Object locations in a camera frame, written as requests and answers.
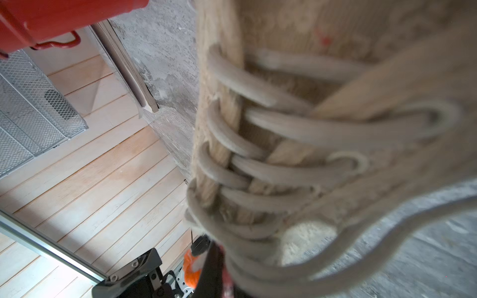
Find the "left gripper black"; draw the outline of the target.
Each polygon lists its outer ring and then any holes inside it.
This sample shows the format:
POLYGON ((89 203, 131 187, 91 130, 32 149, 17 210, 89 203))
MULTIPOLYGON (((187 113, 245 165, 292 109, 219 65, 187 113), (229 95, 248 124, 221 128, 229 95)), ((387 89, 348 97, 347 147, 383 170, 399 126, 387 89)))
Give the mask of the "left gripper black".
POLYGON ((162 273, 162 260, 155 248, 140 255, 130 263, 95 285, 93 298, 177 298, 179 285, 167 283, 173 271, 162 273))

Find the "red insole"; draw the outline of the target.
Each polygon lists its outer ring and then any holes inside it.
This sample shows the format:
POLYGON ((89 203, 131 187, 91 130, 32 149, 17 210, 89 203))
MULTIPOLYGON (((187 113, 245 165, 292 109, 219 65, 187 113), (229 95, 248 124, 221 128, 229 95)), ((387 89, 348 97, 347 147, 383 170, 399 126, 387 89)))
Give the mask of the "red insole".
POLYGON ((197 257, 193 256, 192 249, 189 249, 185 253, 183 262, 183 280, 187 286, 193 289, 197 287, 205 261, 205 253, 198 255, 197 257))

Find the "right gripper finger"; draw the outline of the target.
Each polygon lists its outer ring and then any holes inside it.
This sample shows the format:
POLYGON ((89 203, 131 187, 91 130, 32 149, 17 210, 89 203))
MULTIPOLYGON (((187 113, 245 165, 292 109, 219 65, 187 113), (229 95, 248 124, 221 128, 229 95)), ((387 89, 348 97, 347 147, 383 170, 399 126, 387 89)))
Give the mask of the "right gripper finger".
POLYGON ((202 269, 198 285, 193 293, 194 298, 222 298, 224 255, 221 247, 211 243, 206 261, 202 269))

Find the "beige sneaker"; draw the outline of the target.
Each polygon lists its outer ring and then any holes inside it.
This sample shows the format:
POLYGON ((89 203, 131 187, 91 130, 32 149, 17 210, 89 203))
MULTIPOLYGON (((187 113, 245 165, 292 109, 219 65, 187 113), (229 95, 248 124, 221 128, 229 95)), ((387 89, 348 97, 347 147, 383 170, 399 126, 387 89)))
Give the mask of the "beige sneaker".
POLYGON ((186 220, 223 298, 321 298, 375 274, 417 212, 327 276, 401 204, 477 175, 475 1, 193 1, 199 105, 186 220))

